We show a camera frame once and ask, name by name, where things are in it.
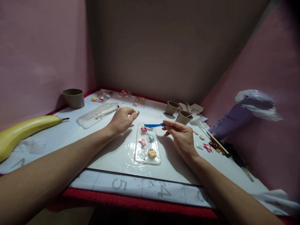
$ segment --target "purple tube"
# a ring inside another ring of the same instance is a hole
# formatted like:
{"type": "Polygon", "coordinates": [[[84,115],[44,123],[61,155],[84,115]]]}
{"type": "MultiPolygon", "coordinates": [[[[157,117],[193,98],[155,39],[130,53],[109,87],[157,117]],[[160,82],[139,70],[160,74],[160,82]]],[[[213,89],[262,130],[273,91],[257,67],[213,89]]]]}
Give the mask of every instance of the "purple tube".
{"type": "Polygon", "coordinates": [[[217,140],[222,140],[254,117],[271,121],[281,120],[275,111],[273,99],[261,91],[241,91],[236,96],[236,102],[237,104],[208,130],[217,140]]]}
{"type": "Polygon", "coordinates": [[[209,128],[208,131],[217,140],[222,140],[228,134],[238,129],[254,117],[255,116],[250,110],[236,104],[222,119],[209,128]]]}

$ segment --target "wooden stick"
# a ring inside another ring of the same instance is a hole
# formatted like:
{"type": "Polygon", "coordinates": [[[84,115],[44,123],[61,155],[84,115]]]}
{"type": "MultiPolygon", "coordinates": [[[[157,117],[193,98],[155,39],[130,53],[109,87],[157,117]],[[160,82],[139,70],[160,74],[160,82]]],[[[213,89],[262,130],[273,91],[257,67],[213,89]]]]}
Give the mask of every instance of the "wooden stick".
{"type": "Polygon", "coordinates": [[[215,142],[218,143],[218,145],[224,150],[224,152],[226,152],[227,154],[229,154],[227,152],[227,150],[217,141],[217,139],[215,139],[215,137],[205,128],[205,126],[203,126],[203,124],[199,121],[199,124],[206,130],[206,132],[215,140],[215,142]]]}

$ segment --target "brown paper cup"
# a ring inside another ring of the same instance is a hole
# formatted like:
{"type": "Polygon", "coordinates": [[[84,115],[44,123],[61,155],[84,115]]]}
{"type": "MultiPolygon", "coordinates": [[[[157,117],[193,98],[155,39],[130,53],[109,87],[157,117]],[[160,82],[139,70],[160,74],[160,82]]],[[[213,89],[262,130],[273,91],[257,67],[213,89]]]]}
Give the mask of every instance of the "brown paper cup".
{"type": "Polygon", "coordinates": [[[175,122],[179,122],[182,123],[183,125],[187,125],[192,119],[193,116],[191,113],[184,110],[180,110],[175,122]]]}
{"type": "Polygon", "coordinates": [[[62,90],[62,95],[69,106],[73,109],[79,109],[84,106],[83,90],[70,88],[62,90]]]}
{"type": "Polygon", "coordinates": [[[179,110],[179,108],[180,108],[180,105],[178,105],[177,103],[168,101],[168,105],[166,107],[165,114],[169,115],[169,116],[173,116],[173,114],[177,110],[179,110]]]}

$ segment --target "yellow banana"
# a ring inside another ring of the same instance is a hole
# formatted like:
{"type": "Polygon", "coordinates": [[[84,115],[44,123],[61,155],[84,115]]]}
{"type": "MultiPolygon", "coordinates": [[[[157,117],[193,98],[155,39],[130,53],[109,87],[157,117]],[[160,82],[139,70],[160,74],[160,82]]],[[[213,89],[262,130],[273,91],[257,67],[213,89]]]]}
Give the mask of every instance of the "yellow banana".
{"type": "Polygon", "coordinates": [[[25,138],[62,121],[57,116],[42,116],[18,123],[0,133],[0,162],[9,157],[15,147],[25,138]]]}

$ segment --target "blue charm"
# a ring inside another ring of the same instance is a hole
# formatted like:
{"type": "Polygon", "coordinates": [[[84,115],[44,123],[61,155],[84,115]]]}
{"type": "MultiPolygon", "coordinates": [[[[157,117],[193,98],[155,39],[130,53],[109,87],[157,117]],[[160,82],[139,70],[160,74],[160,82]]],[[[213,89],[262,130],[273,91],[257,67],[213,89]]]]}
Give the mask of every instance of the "blue charm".
{"type": "Polygon", "coordinates": [[[153,141],[155,139],[154,135],[149,135],[149,141],[153,141]]]}

